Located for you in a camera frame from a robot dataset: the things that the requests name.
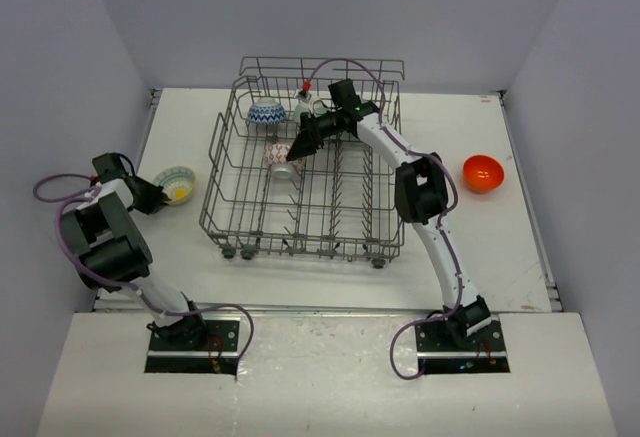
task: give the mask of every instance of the metal wire basket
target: metal wire basket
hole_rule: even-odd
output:
[[[200,215],[200,225],[225,258],[237,251],[247,260],[259,254],[313,255],[350,262],[366,259],[383,268],[400,254],[404,226],[394,207],[395,170],[368,145],[349,134],[332,138],[306,159],[292,180],[272,179],[265,165],[266,146],[291,144],[297,136],[298,124],[291,120],[296,93],[323,60],[242,59],[241,77],[216,121],[209,148],[213,165]],[[383,83],[384,117],[400,131],[399,83],[391,79],[404,79],[404,63],[359,60]],[[381,102],[374,81],[353,65],[337,62],[319,74],[312,89],[321,91],[328,107],[331,100],[322,91],[347,77],[363,100]],[[286,122],[258,126],[247,120],[250,106],[264,96],[284,106]]]

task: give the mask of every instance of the white floor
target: white floor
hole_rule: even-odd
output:
[[[208,149],[228,90],[166,89],[151,128],[139,173],[153,179],[174,166],[200,179],[193,200],[135,221],[154,255],[153,272],[197,302],[256,305],[427,309],[442,305],[435,272],[410,228],[398,259],[379,271],[370,264],[289,257],[243,261],[222,258],[198,225],[211,169]],[[461,182],[464,160],[477,153],[498,159],[503,186],[476,195],[460,186],[451,223],[461,258],[493,311],[548,312],[544,271],[536,250],[499,101],[494,96],[402,94],[403,134],[417,147],[437,151]],[[102,295],[97,308],[129,305]]]
[[[616,435],[576,314],[502,315],[510,374],[412,382],[388,362],[406,317],[258,318],[237,383],[144,374],[148,320],[75,315],[39,437]],[[404,336],[409,372],[415,343]]]

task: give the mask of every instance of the red bowl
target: red bowl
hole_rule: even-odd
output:
[[[504,182],[504,169],[500,162],[488,155],[469,157],[462,167],[462,174],[467,186],[479,194],[491,192]]]

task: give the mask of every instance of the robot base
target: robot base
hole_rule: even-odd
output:
[[[210,337],[207,342],[195,349],[171,345],[152,333],[145,373],[236,375],[240,321],[205,320],[204,322],[209,329]],[[222,346],[221,352],[218,350],[219,343]]]
[[[418,368],[424,369],[423,375],[510,372],[498,320],[475,332],[462,346],[441,338],[437,327],[430,324],[416,326],[415,332]]]

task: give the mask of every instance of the metal edge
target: metal edge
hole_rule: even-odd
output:
[[[199,308],[204,308],[212,303],[198,302]],[[252,317],[358,317],[358,318],[374,318],[374,317],[406,317],[408,319],[424,318],[429,313],[429,309],[380,309],[380,308],[362,308],[362,307],[312,307],[312,306],[287,306],[287,305],[243,305],[244,309],[249,312]],[[130,300],[104,300],[98,299],[94,306],[94,311],[99,313],[146,313],[135,302]],[[499,321],[500,314],[531,314],[529,311],[509,311],[498,312],[491,316],[492,320]],[[237,310],[219,310],[215,312],[205,312],[215,315],[216,320],[240,320],[242,315]]]
[[[144,155],[144,151],[147,147],[147,142],[149,141],[149,134],[151,133],[151,126],[153,125],[153,121],[156,117],[156,111],[158,110],[158,106],[160,105],[160,98],[162,97],[162,91],[164,89],[153,88],[149,89],[150,93],[150,101],[149,101],[149,110],[147,111],[147,123],[145,124],[144,133],[142,135],[142,145],[138,150],[138,154],[135,158],[136,167],[140,167],[140,163],[142,162],[142,156]]]
[[[485,350],[481,352],[416,352],[418,359],[486,359],[489,354]],[[504,350],[491,352],[491,357],[508,357]]]
[[[361,62],[389,62],[389,63],[395,63],[395,64],[400,64],[401,70],[388,70],[385,69],[386,72],[389,73],[395,73],[395,74],[400,74],[400,76],[402,77],[402,80],[405,80],[405,62],[402,59],[372,59],[372,58],[364,58],[364,57],[301,57],[301,56],[268,56],[268,55],[245,55],[242,57],[241,61],[240,61],[240,69],[238,70],[238,75],[242,76],[245,74],[245,72],[249,69],[254,69],[256,67],[252,67],[252,66],[246,66],[245,67],[245,60],[248,59],[256,59],[256,63],[258,64],[259,67],[259,60],[258,59],[282,59],[282,60],[299,60],[299,61],[304,61],[304,60],[319,60],[319,61],[324,61],[324,60],[329,60],[329,59],[345,59],[348,58],[350,60],[357,60],[357,61],[361,61]]]
[[[216,359],[218,359],[218,353],[214,352]],[[193,351],[193,350],[148,350],[147,357],[189,357],[189,358],[208,358],[211,357],[211,352],[207,351]],[[220,358],[233,359],[238,357],[238,352],[222,352]]]
[[[507,129],[507,136],[509,137],[509,144],[511,145],[511,153],[513,154],[513,159],[516,164],[516,169],[518,170],[520,187],[522,189],[522,194],[524,195],[524,200],[527,207],[527,213],[529,215],[529,222],[531,223],[531,228],[533,230],[533,237],[536,243],[538,257],[541,260],[542,269],[544,270],[544,275],[547,282],[555,284],[555,279],[553,278],[553,273],[551,272],[551,266],[549,264],[549,259],[547,257],[547,251],[545,249],[544,242],[542,240],[542,234],[540,233],[538,219],[536,218],[536,213],[535,213],[535,210],[533,209],[533,204],[531,202],[531,195],[529,193],[527,181],[524,177],[522,166],[520,165],[521,161],[520,161],[520,156],[518,154],[518,149],[516,147],[515,141],[513,140],[513,133],[511,132],[509,119],[507,118],[507,112],[504,105],[503,95],[504,95],[503,93],[498,93],[498,99],[500,101],[500,109],[502,111],[502,120],[504,121],[505,128]]]

